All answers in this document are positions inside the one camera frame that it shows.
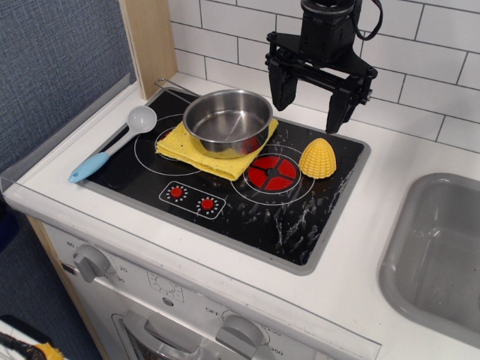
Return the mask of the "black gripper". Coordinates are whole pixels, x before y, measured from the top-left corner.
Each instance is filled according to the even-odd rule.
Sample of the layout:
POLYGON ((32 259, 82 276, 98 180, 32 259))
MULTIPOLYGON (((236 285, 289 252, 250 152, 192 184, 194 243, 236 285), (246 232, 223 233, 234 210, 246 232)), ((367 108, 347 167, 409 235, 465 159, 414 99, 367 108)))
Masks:
POLYGON ((350 120, 358 104, 371 97, 377 70, 356 55, 356 38, 373 39, 378 28, 364 36, 359 30, 361 1, 301 1, 299 34, 273 31, 267 35, 265 64, 272 102, 285 110, 296 98, 299 80, 332 93, 326 133, 336 134, 350 120))

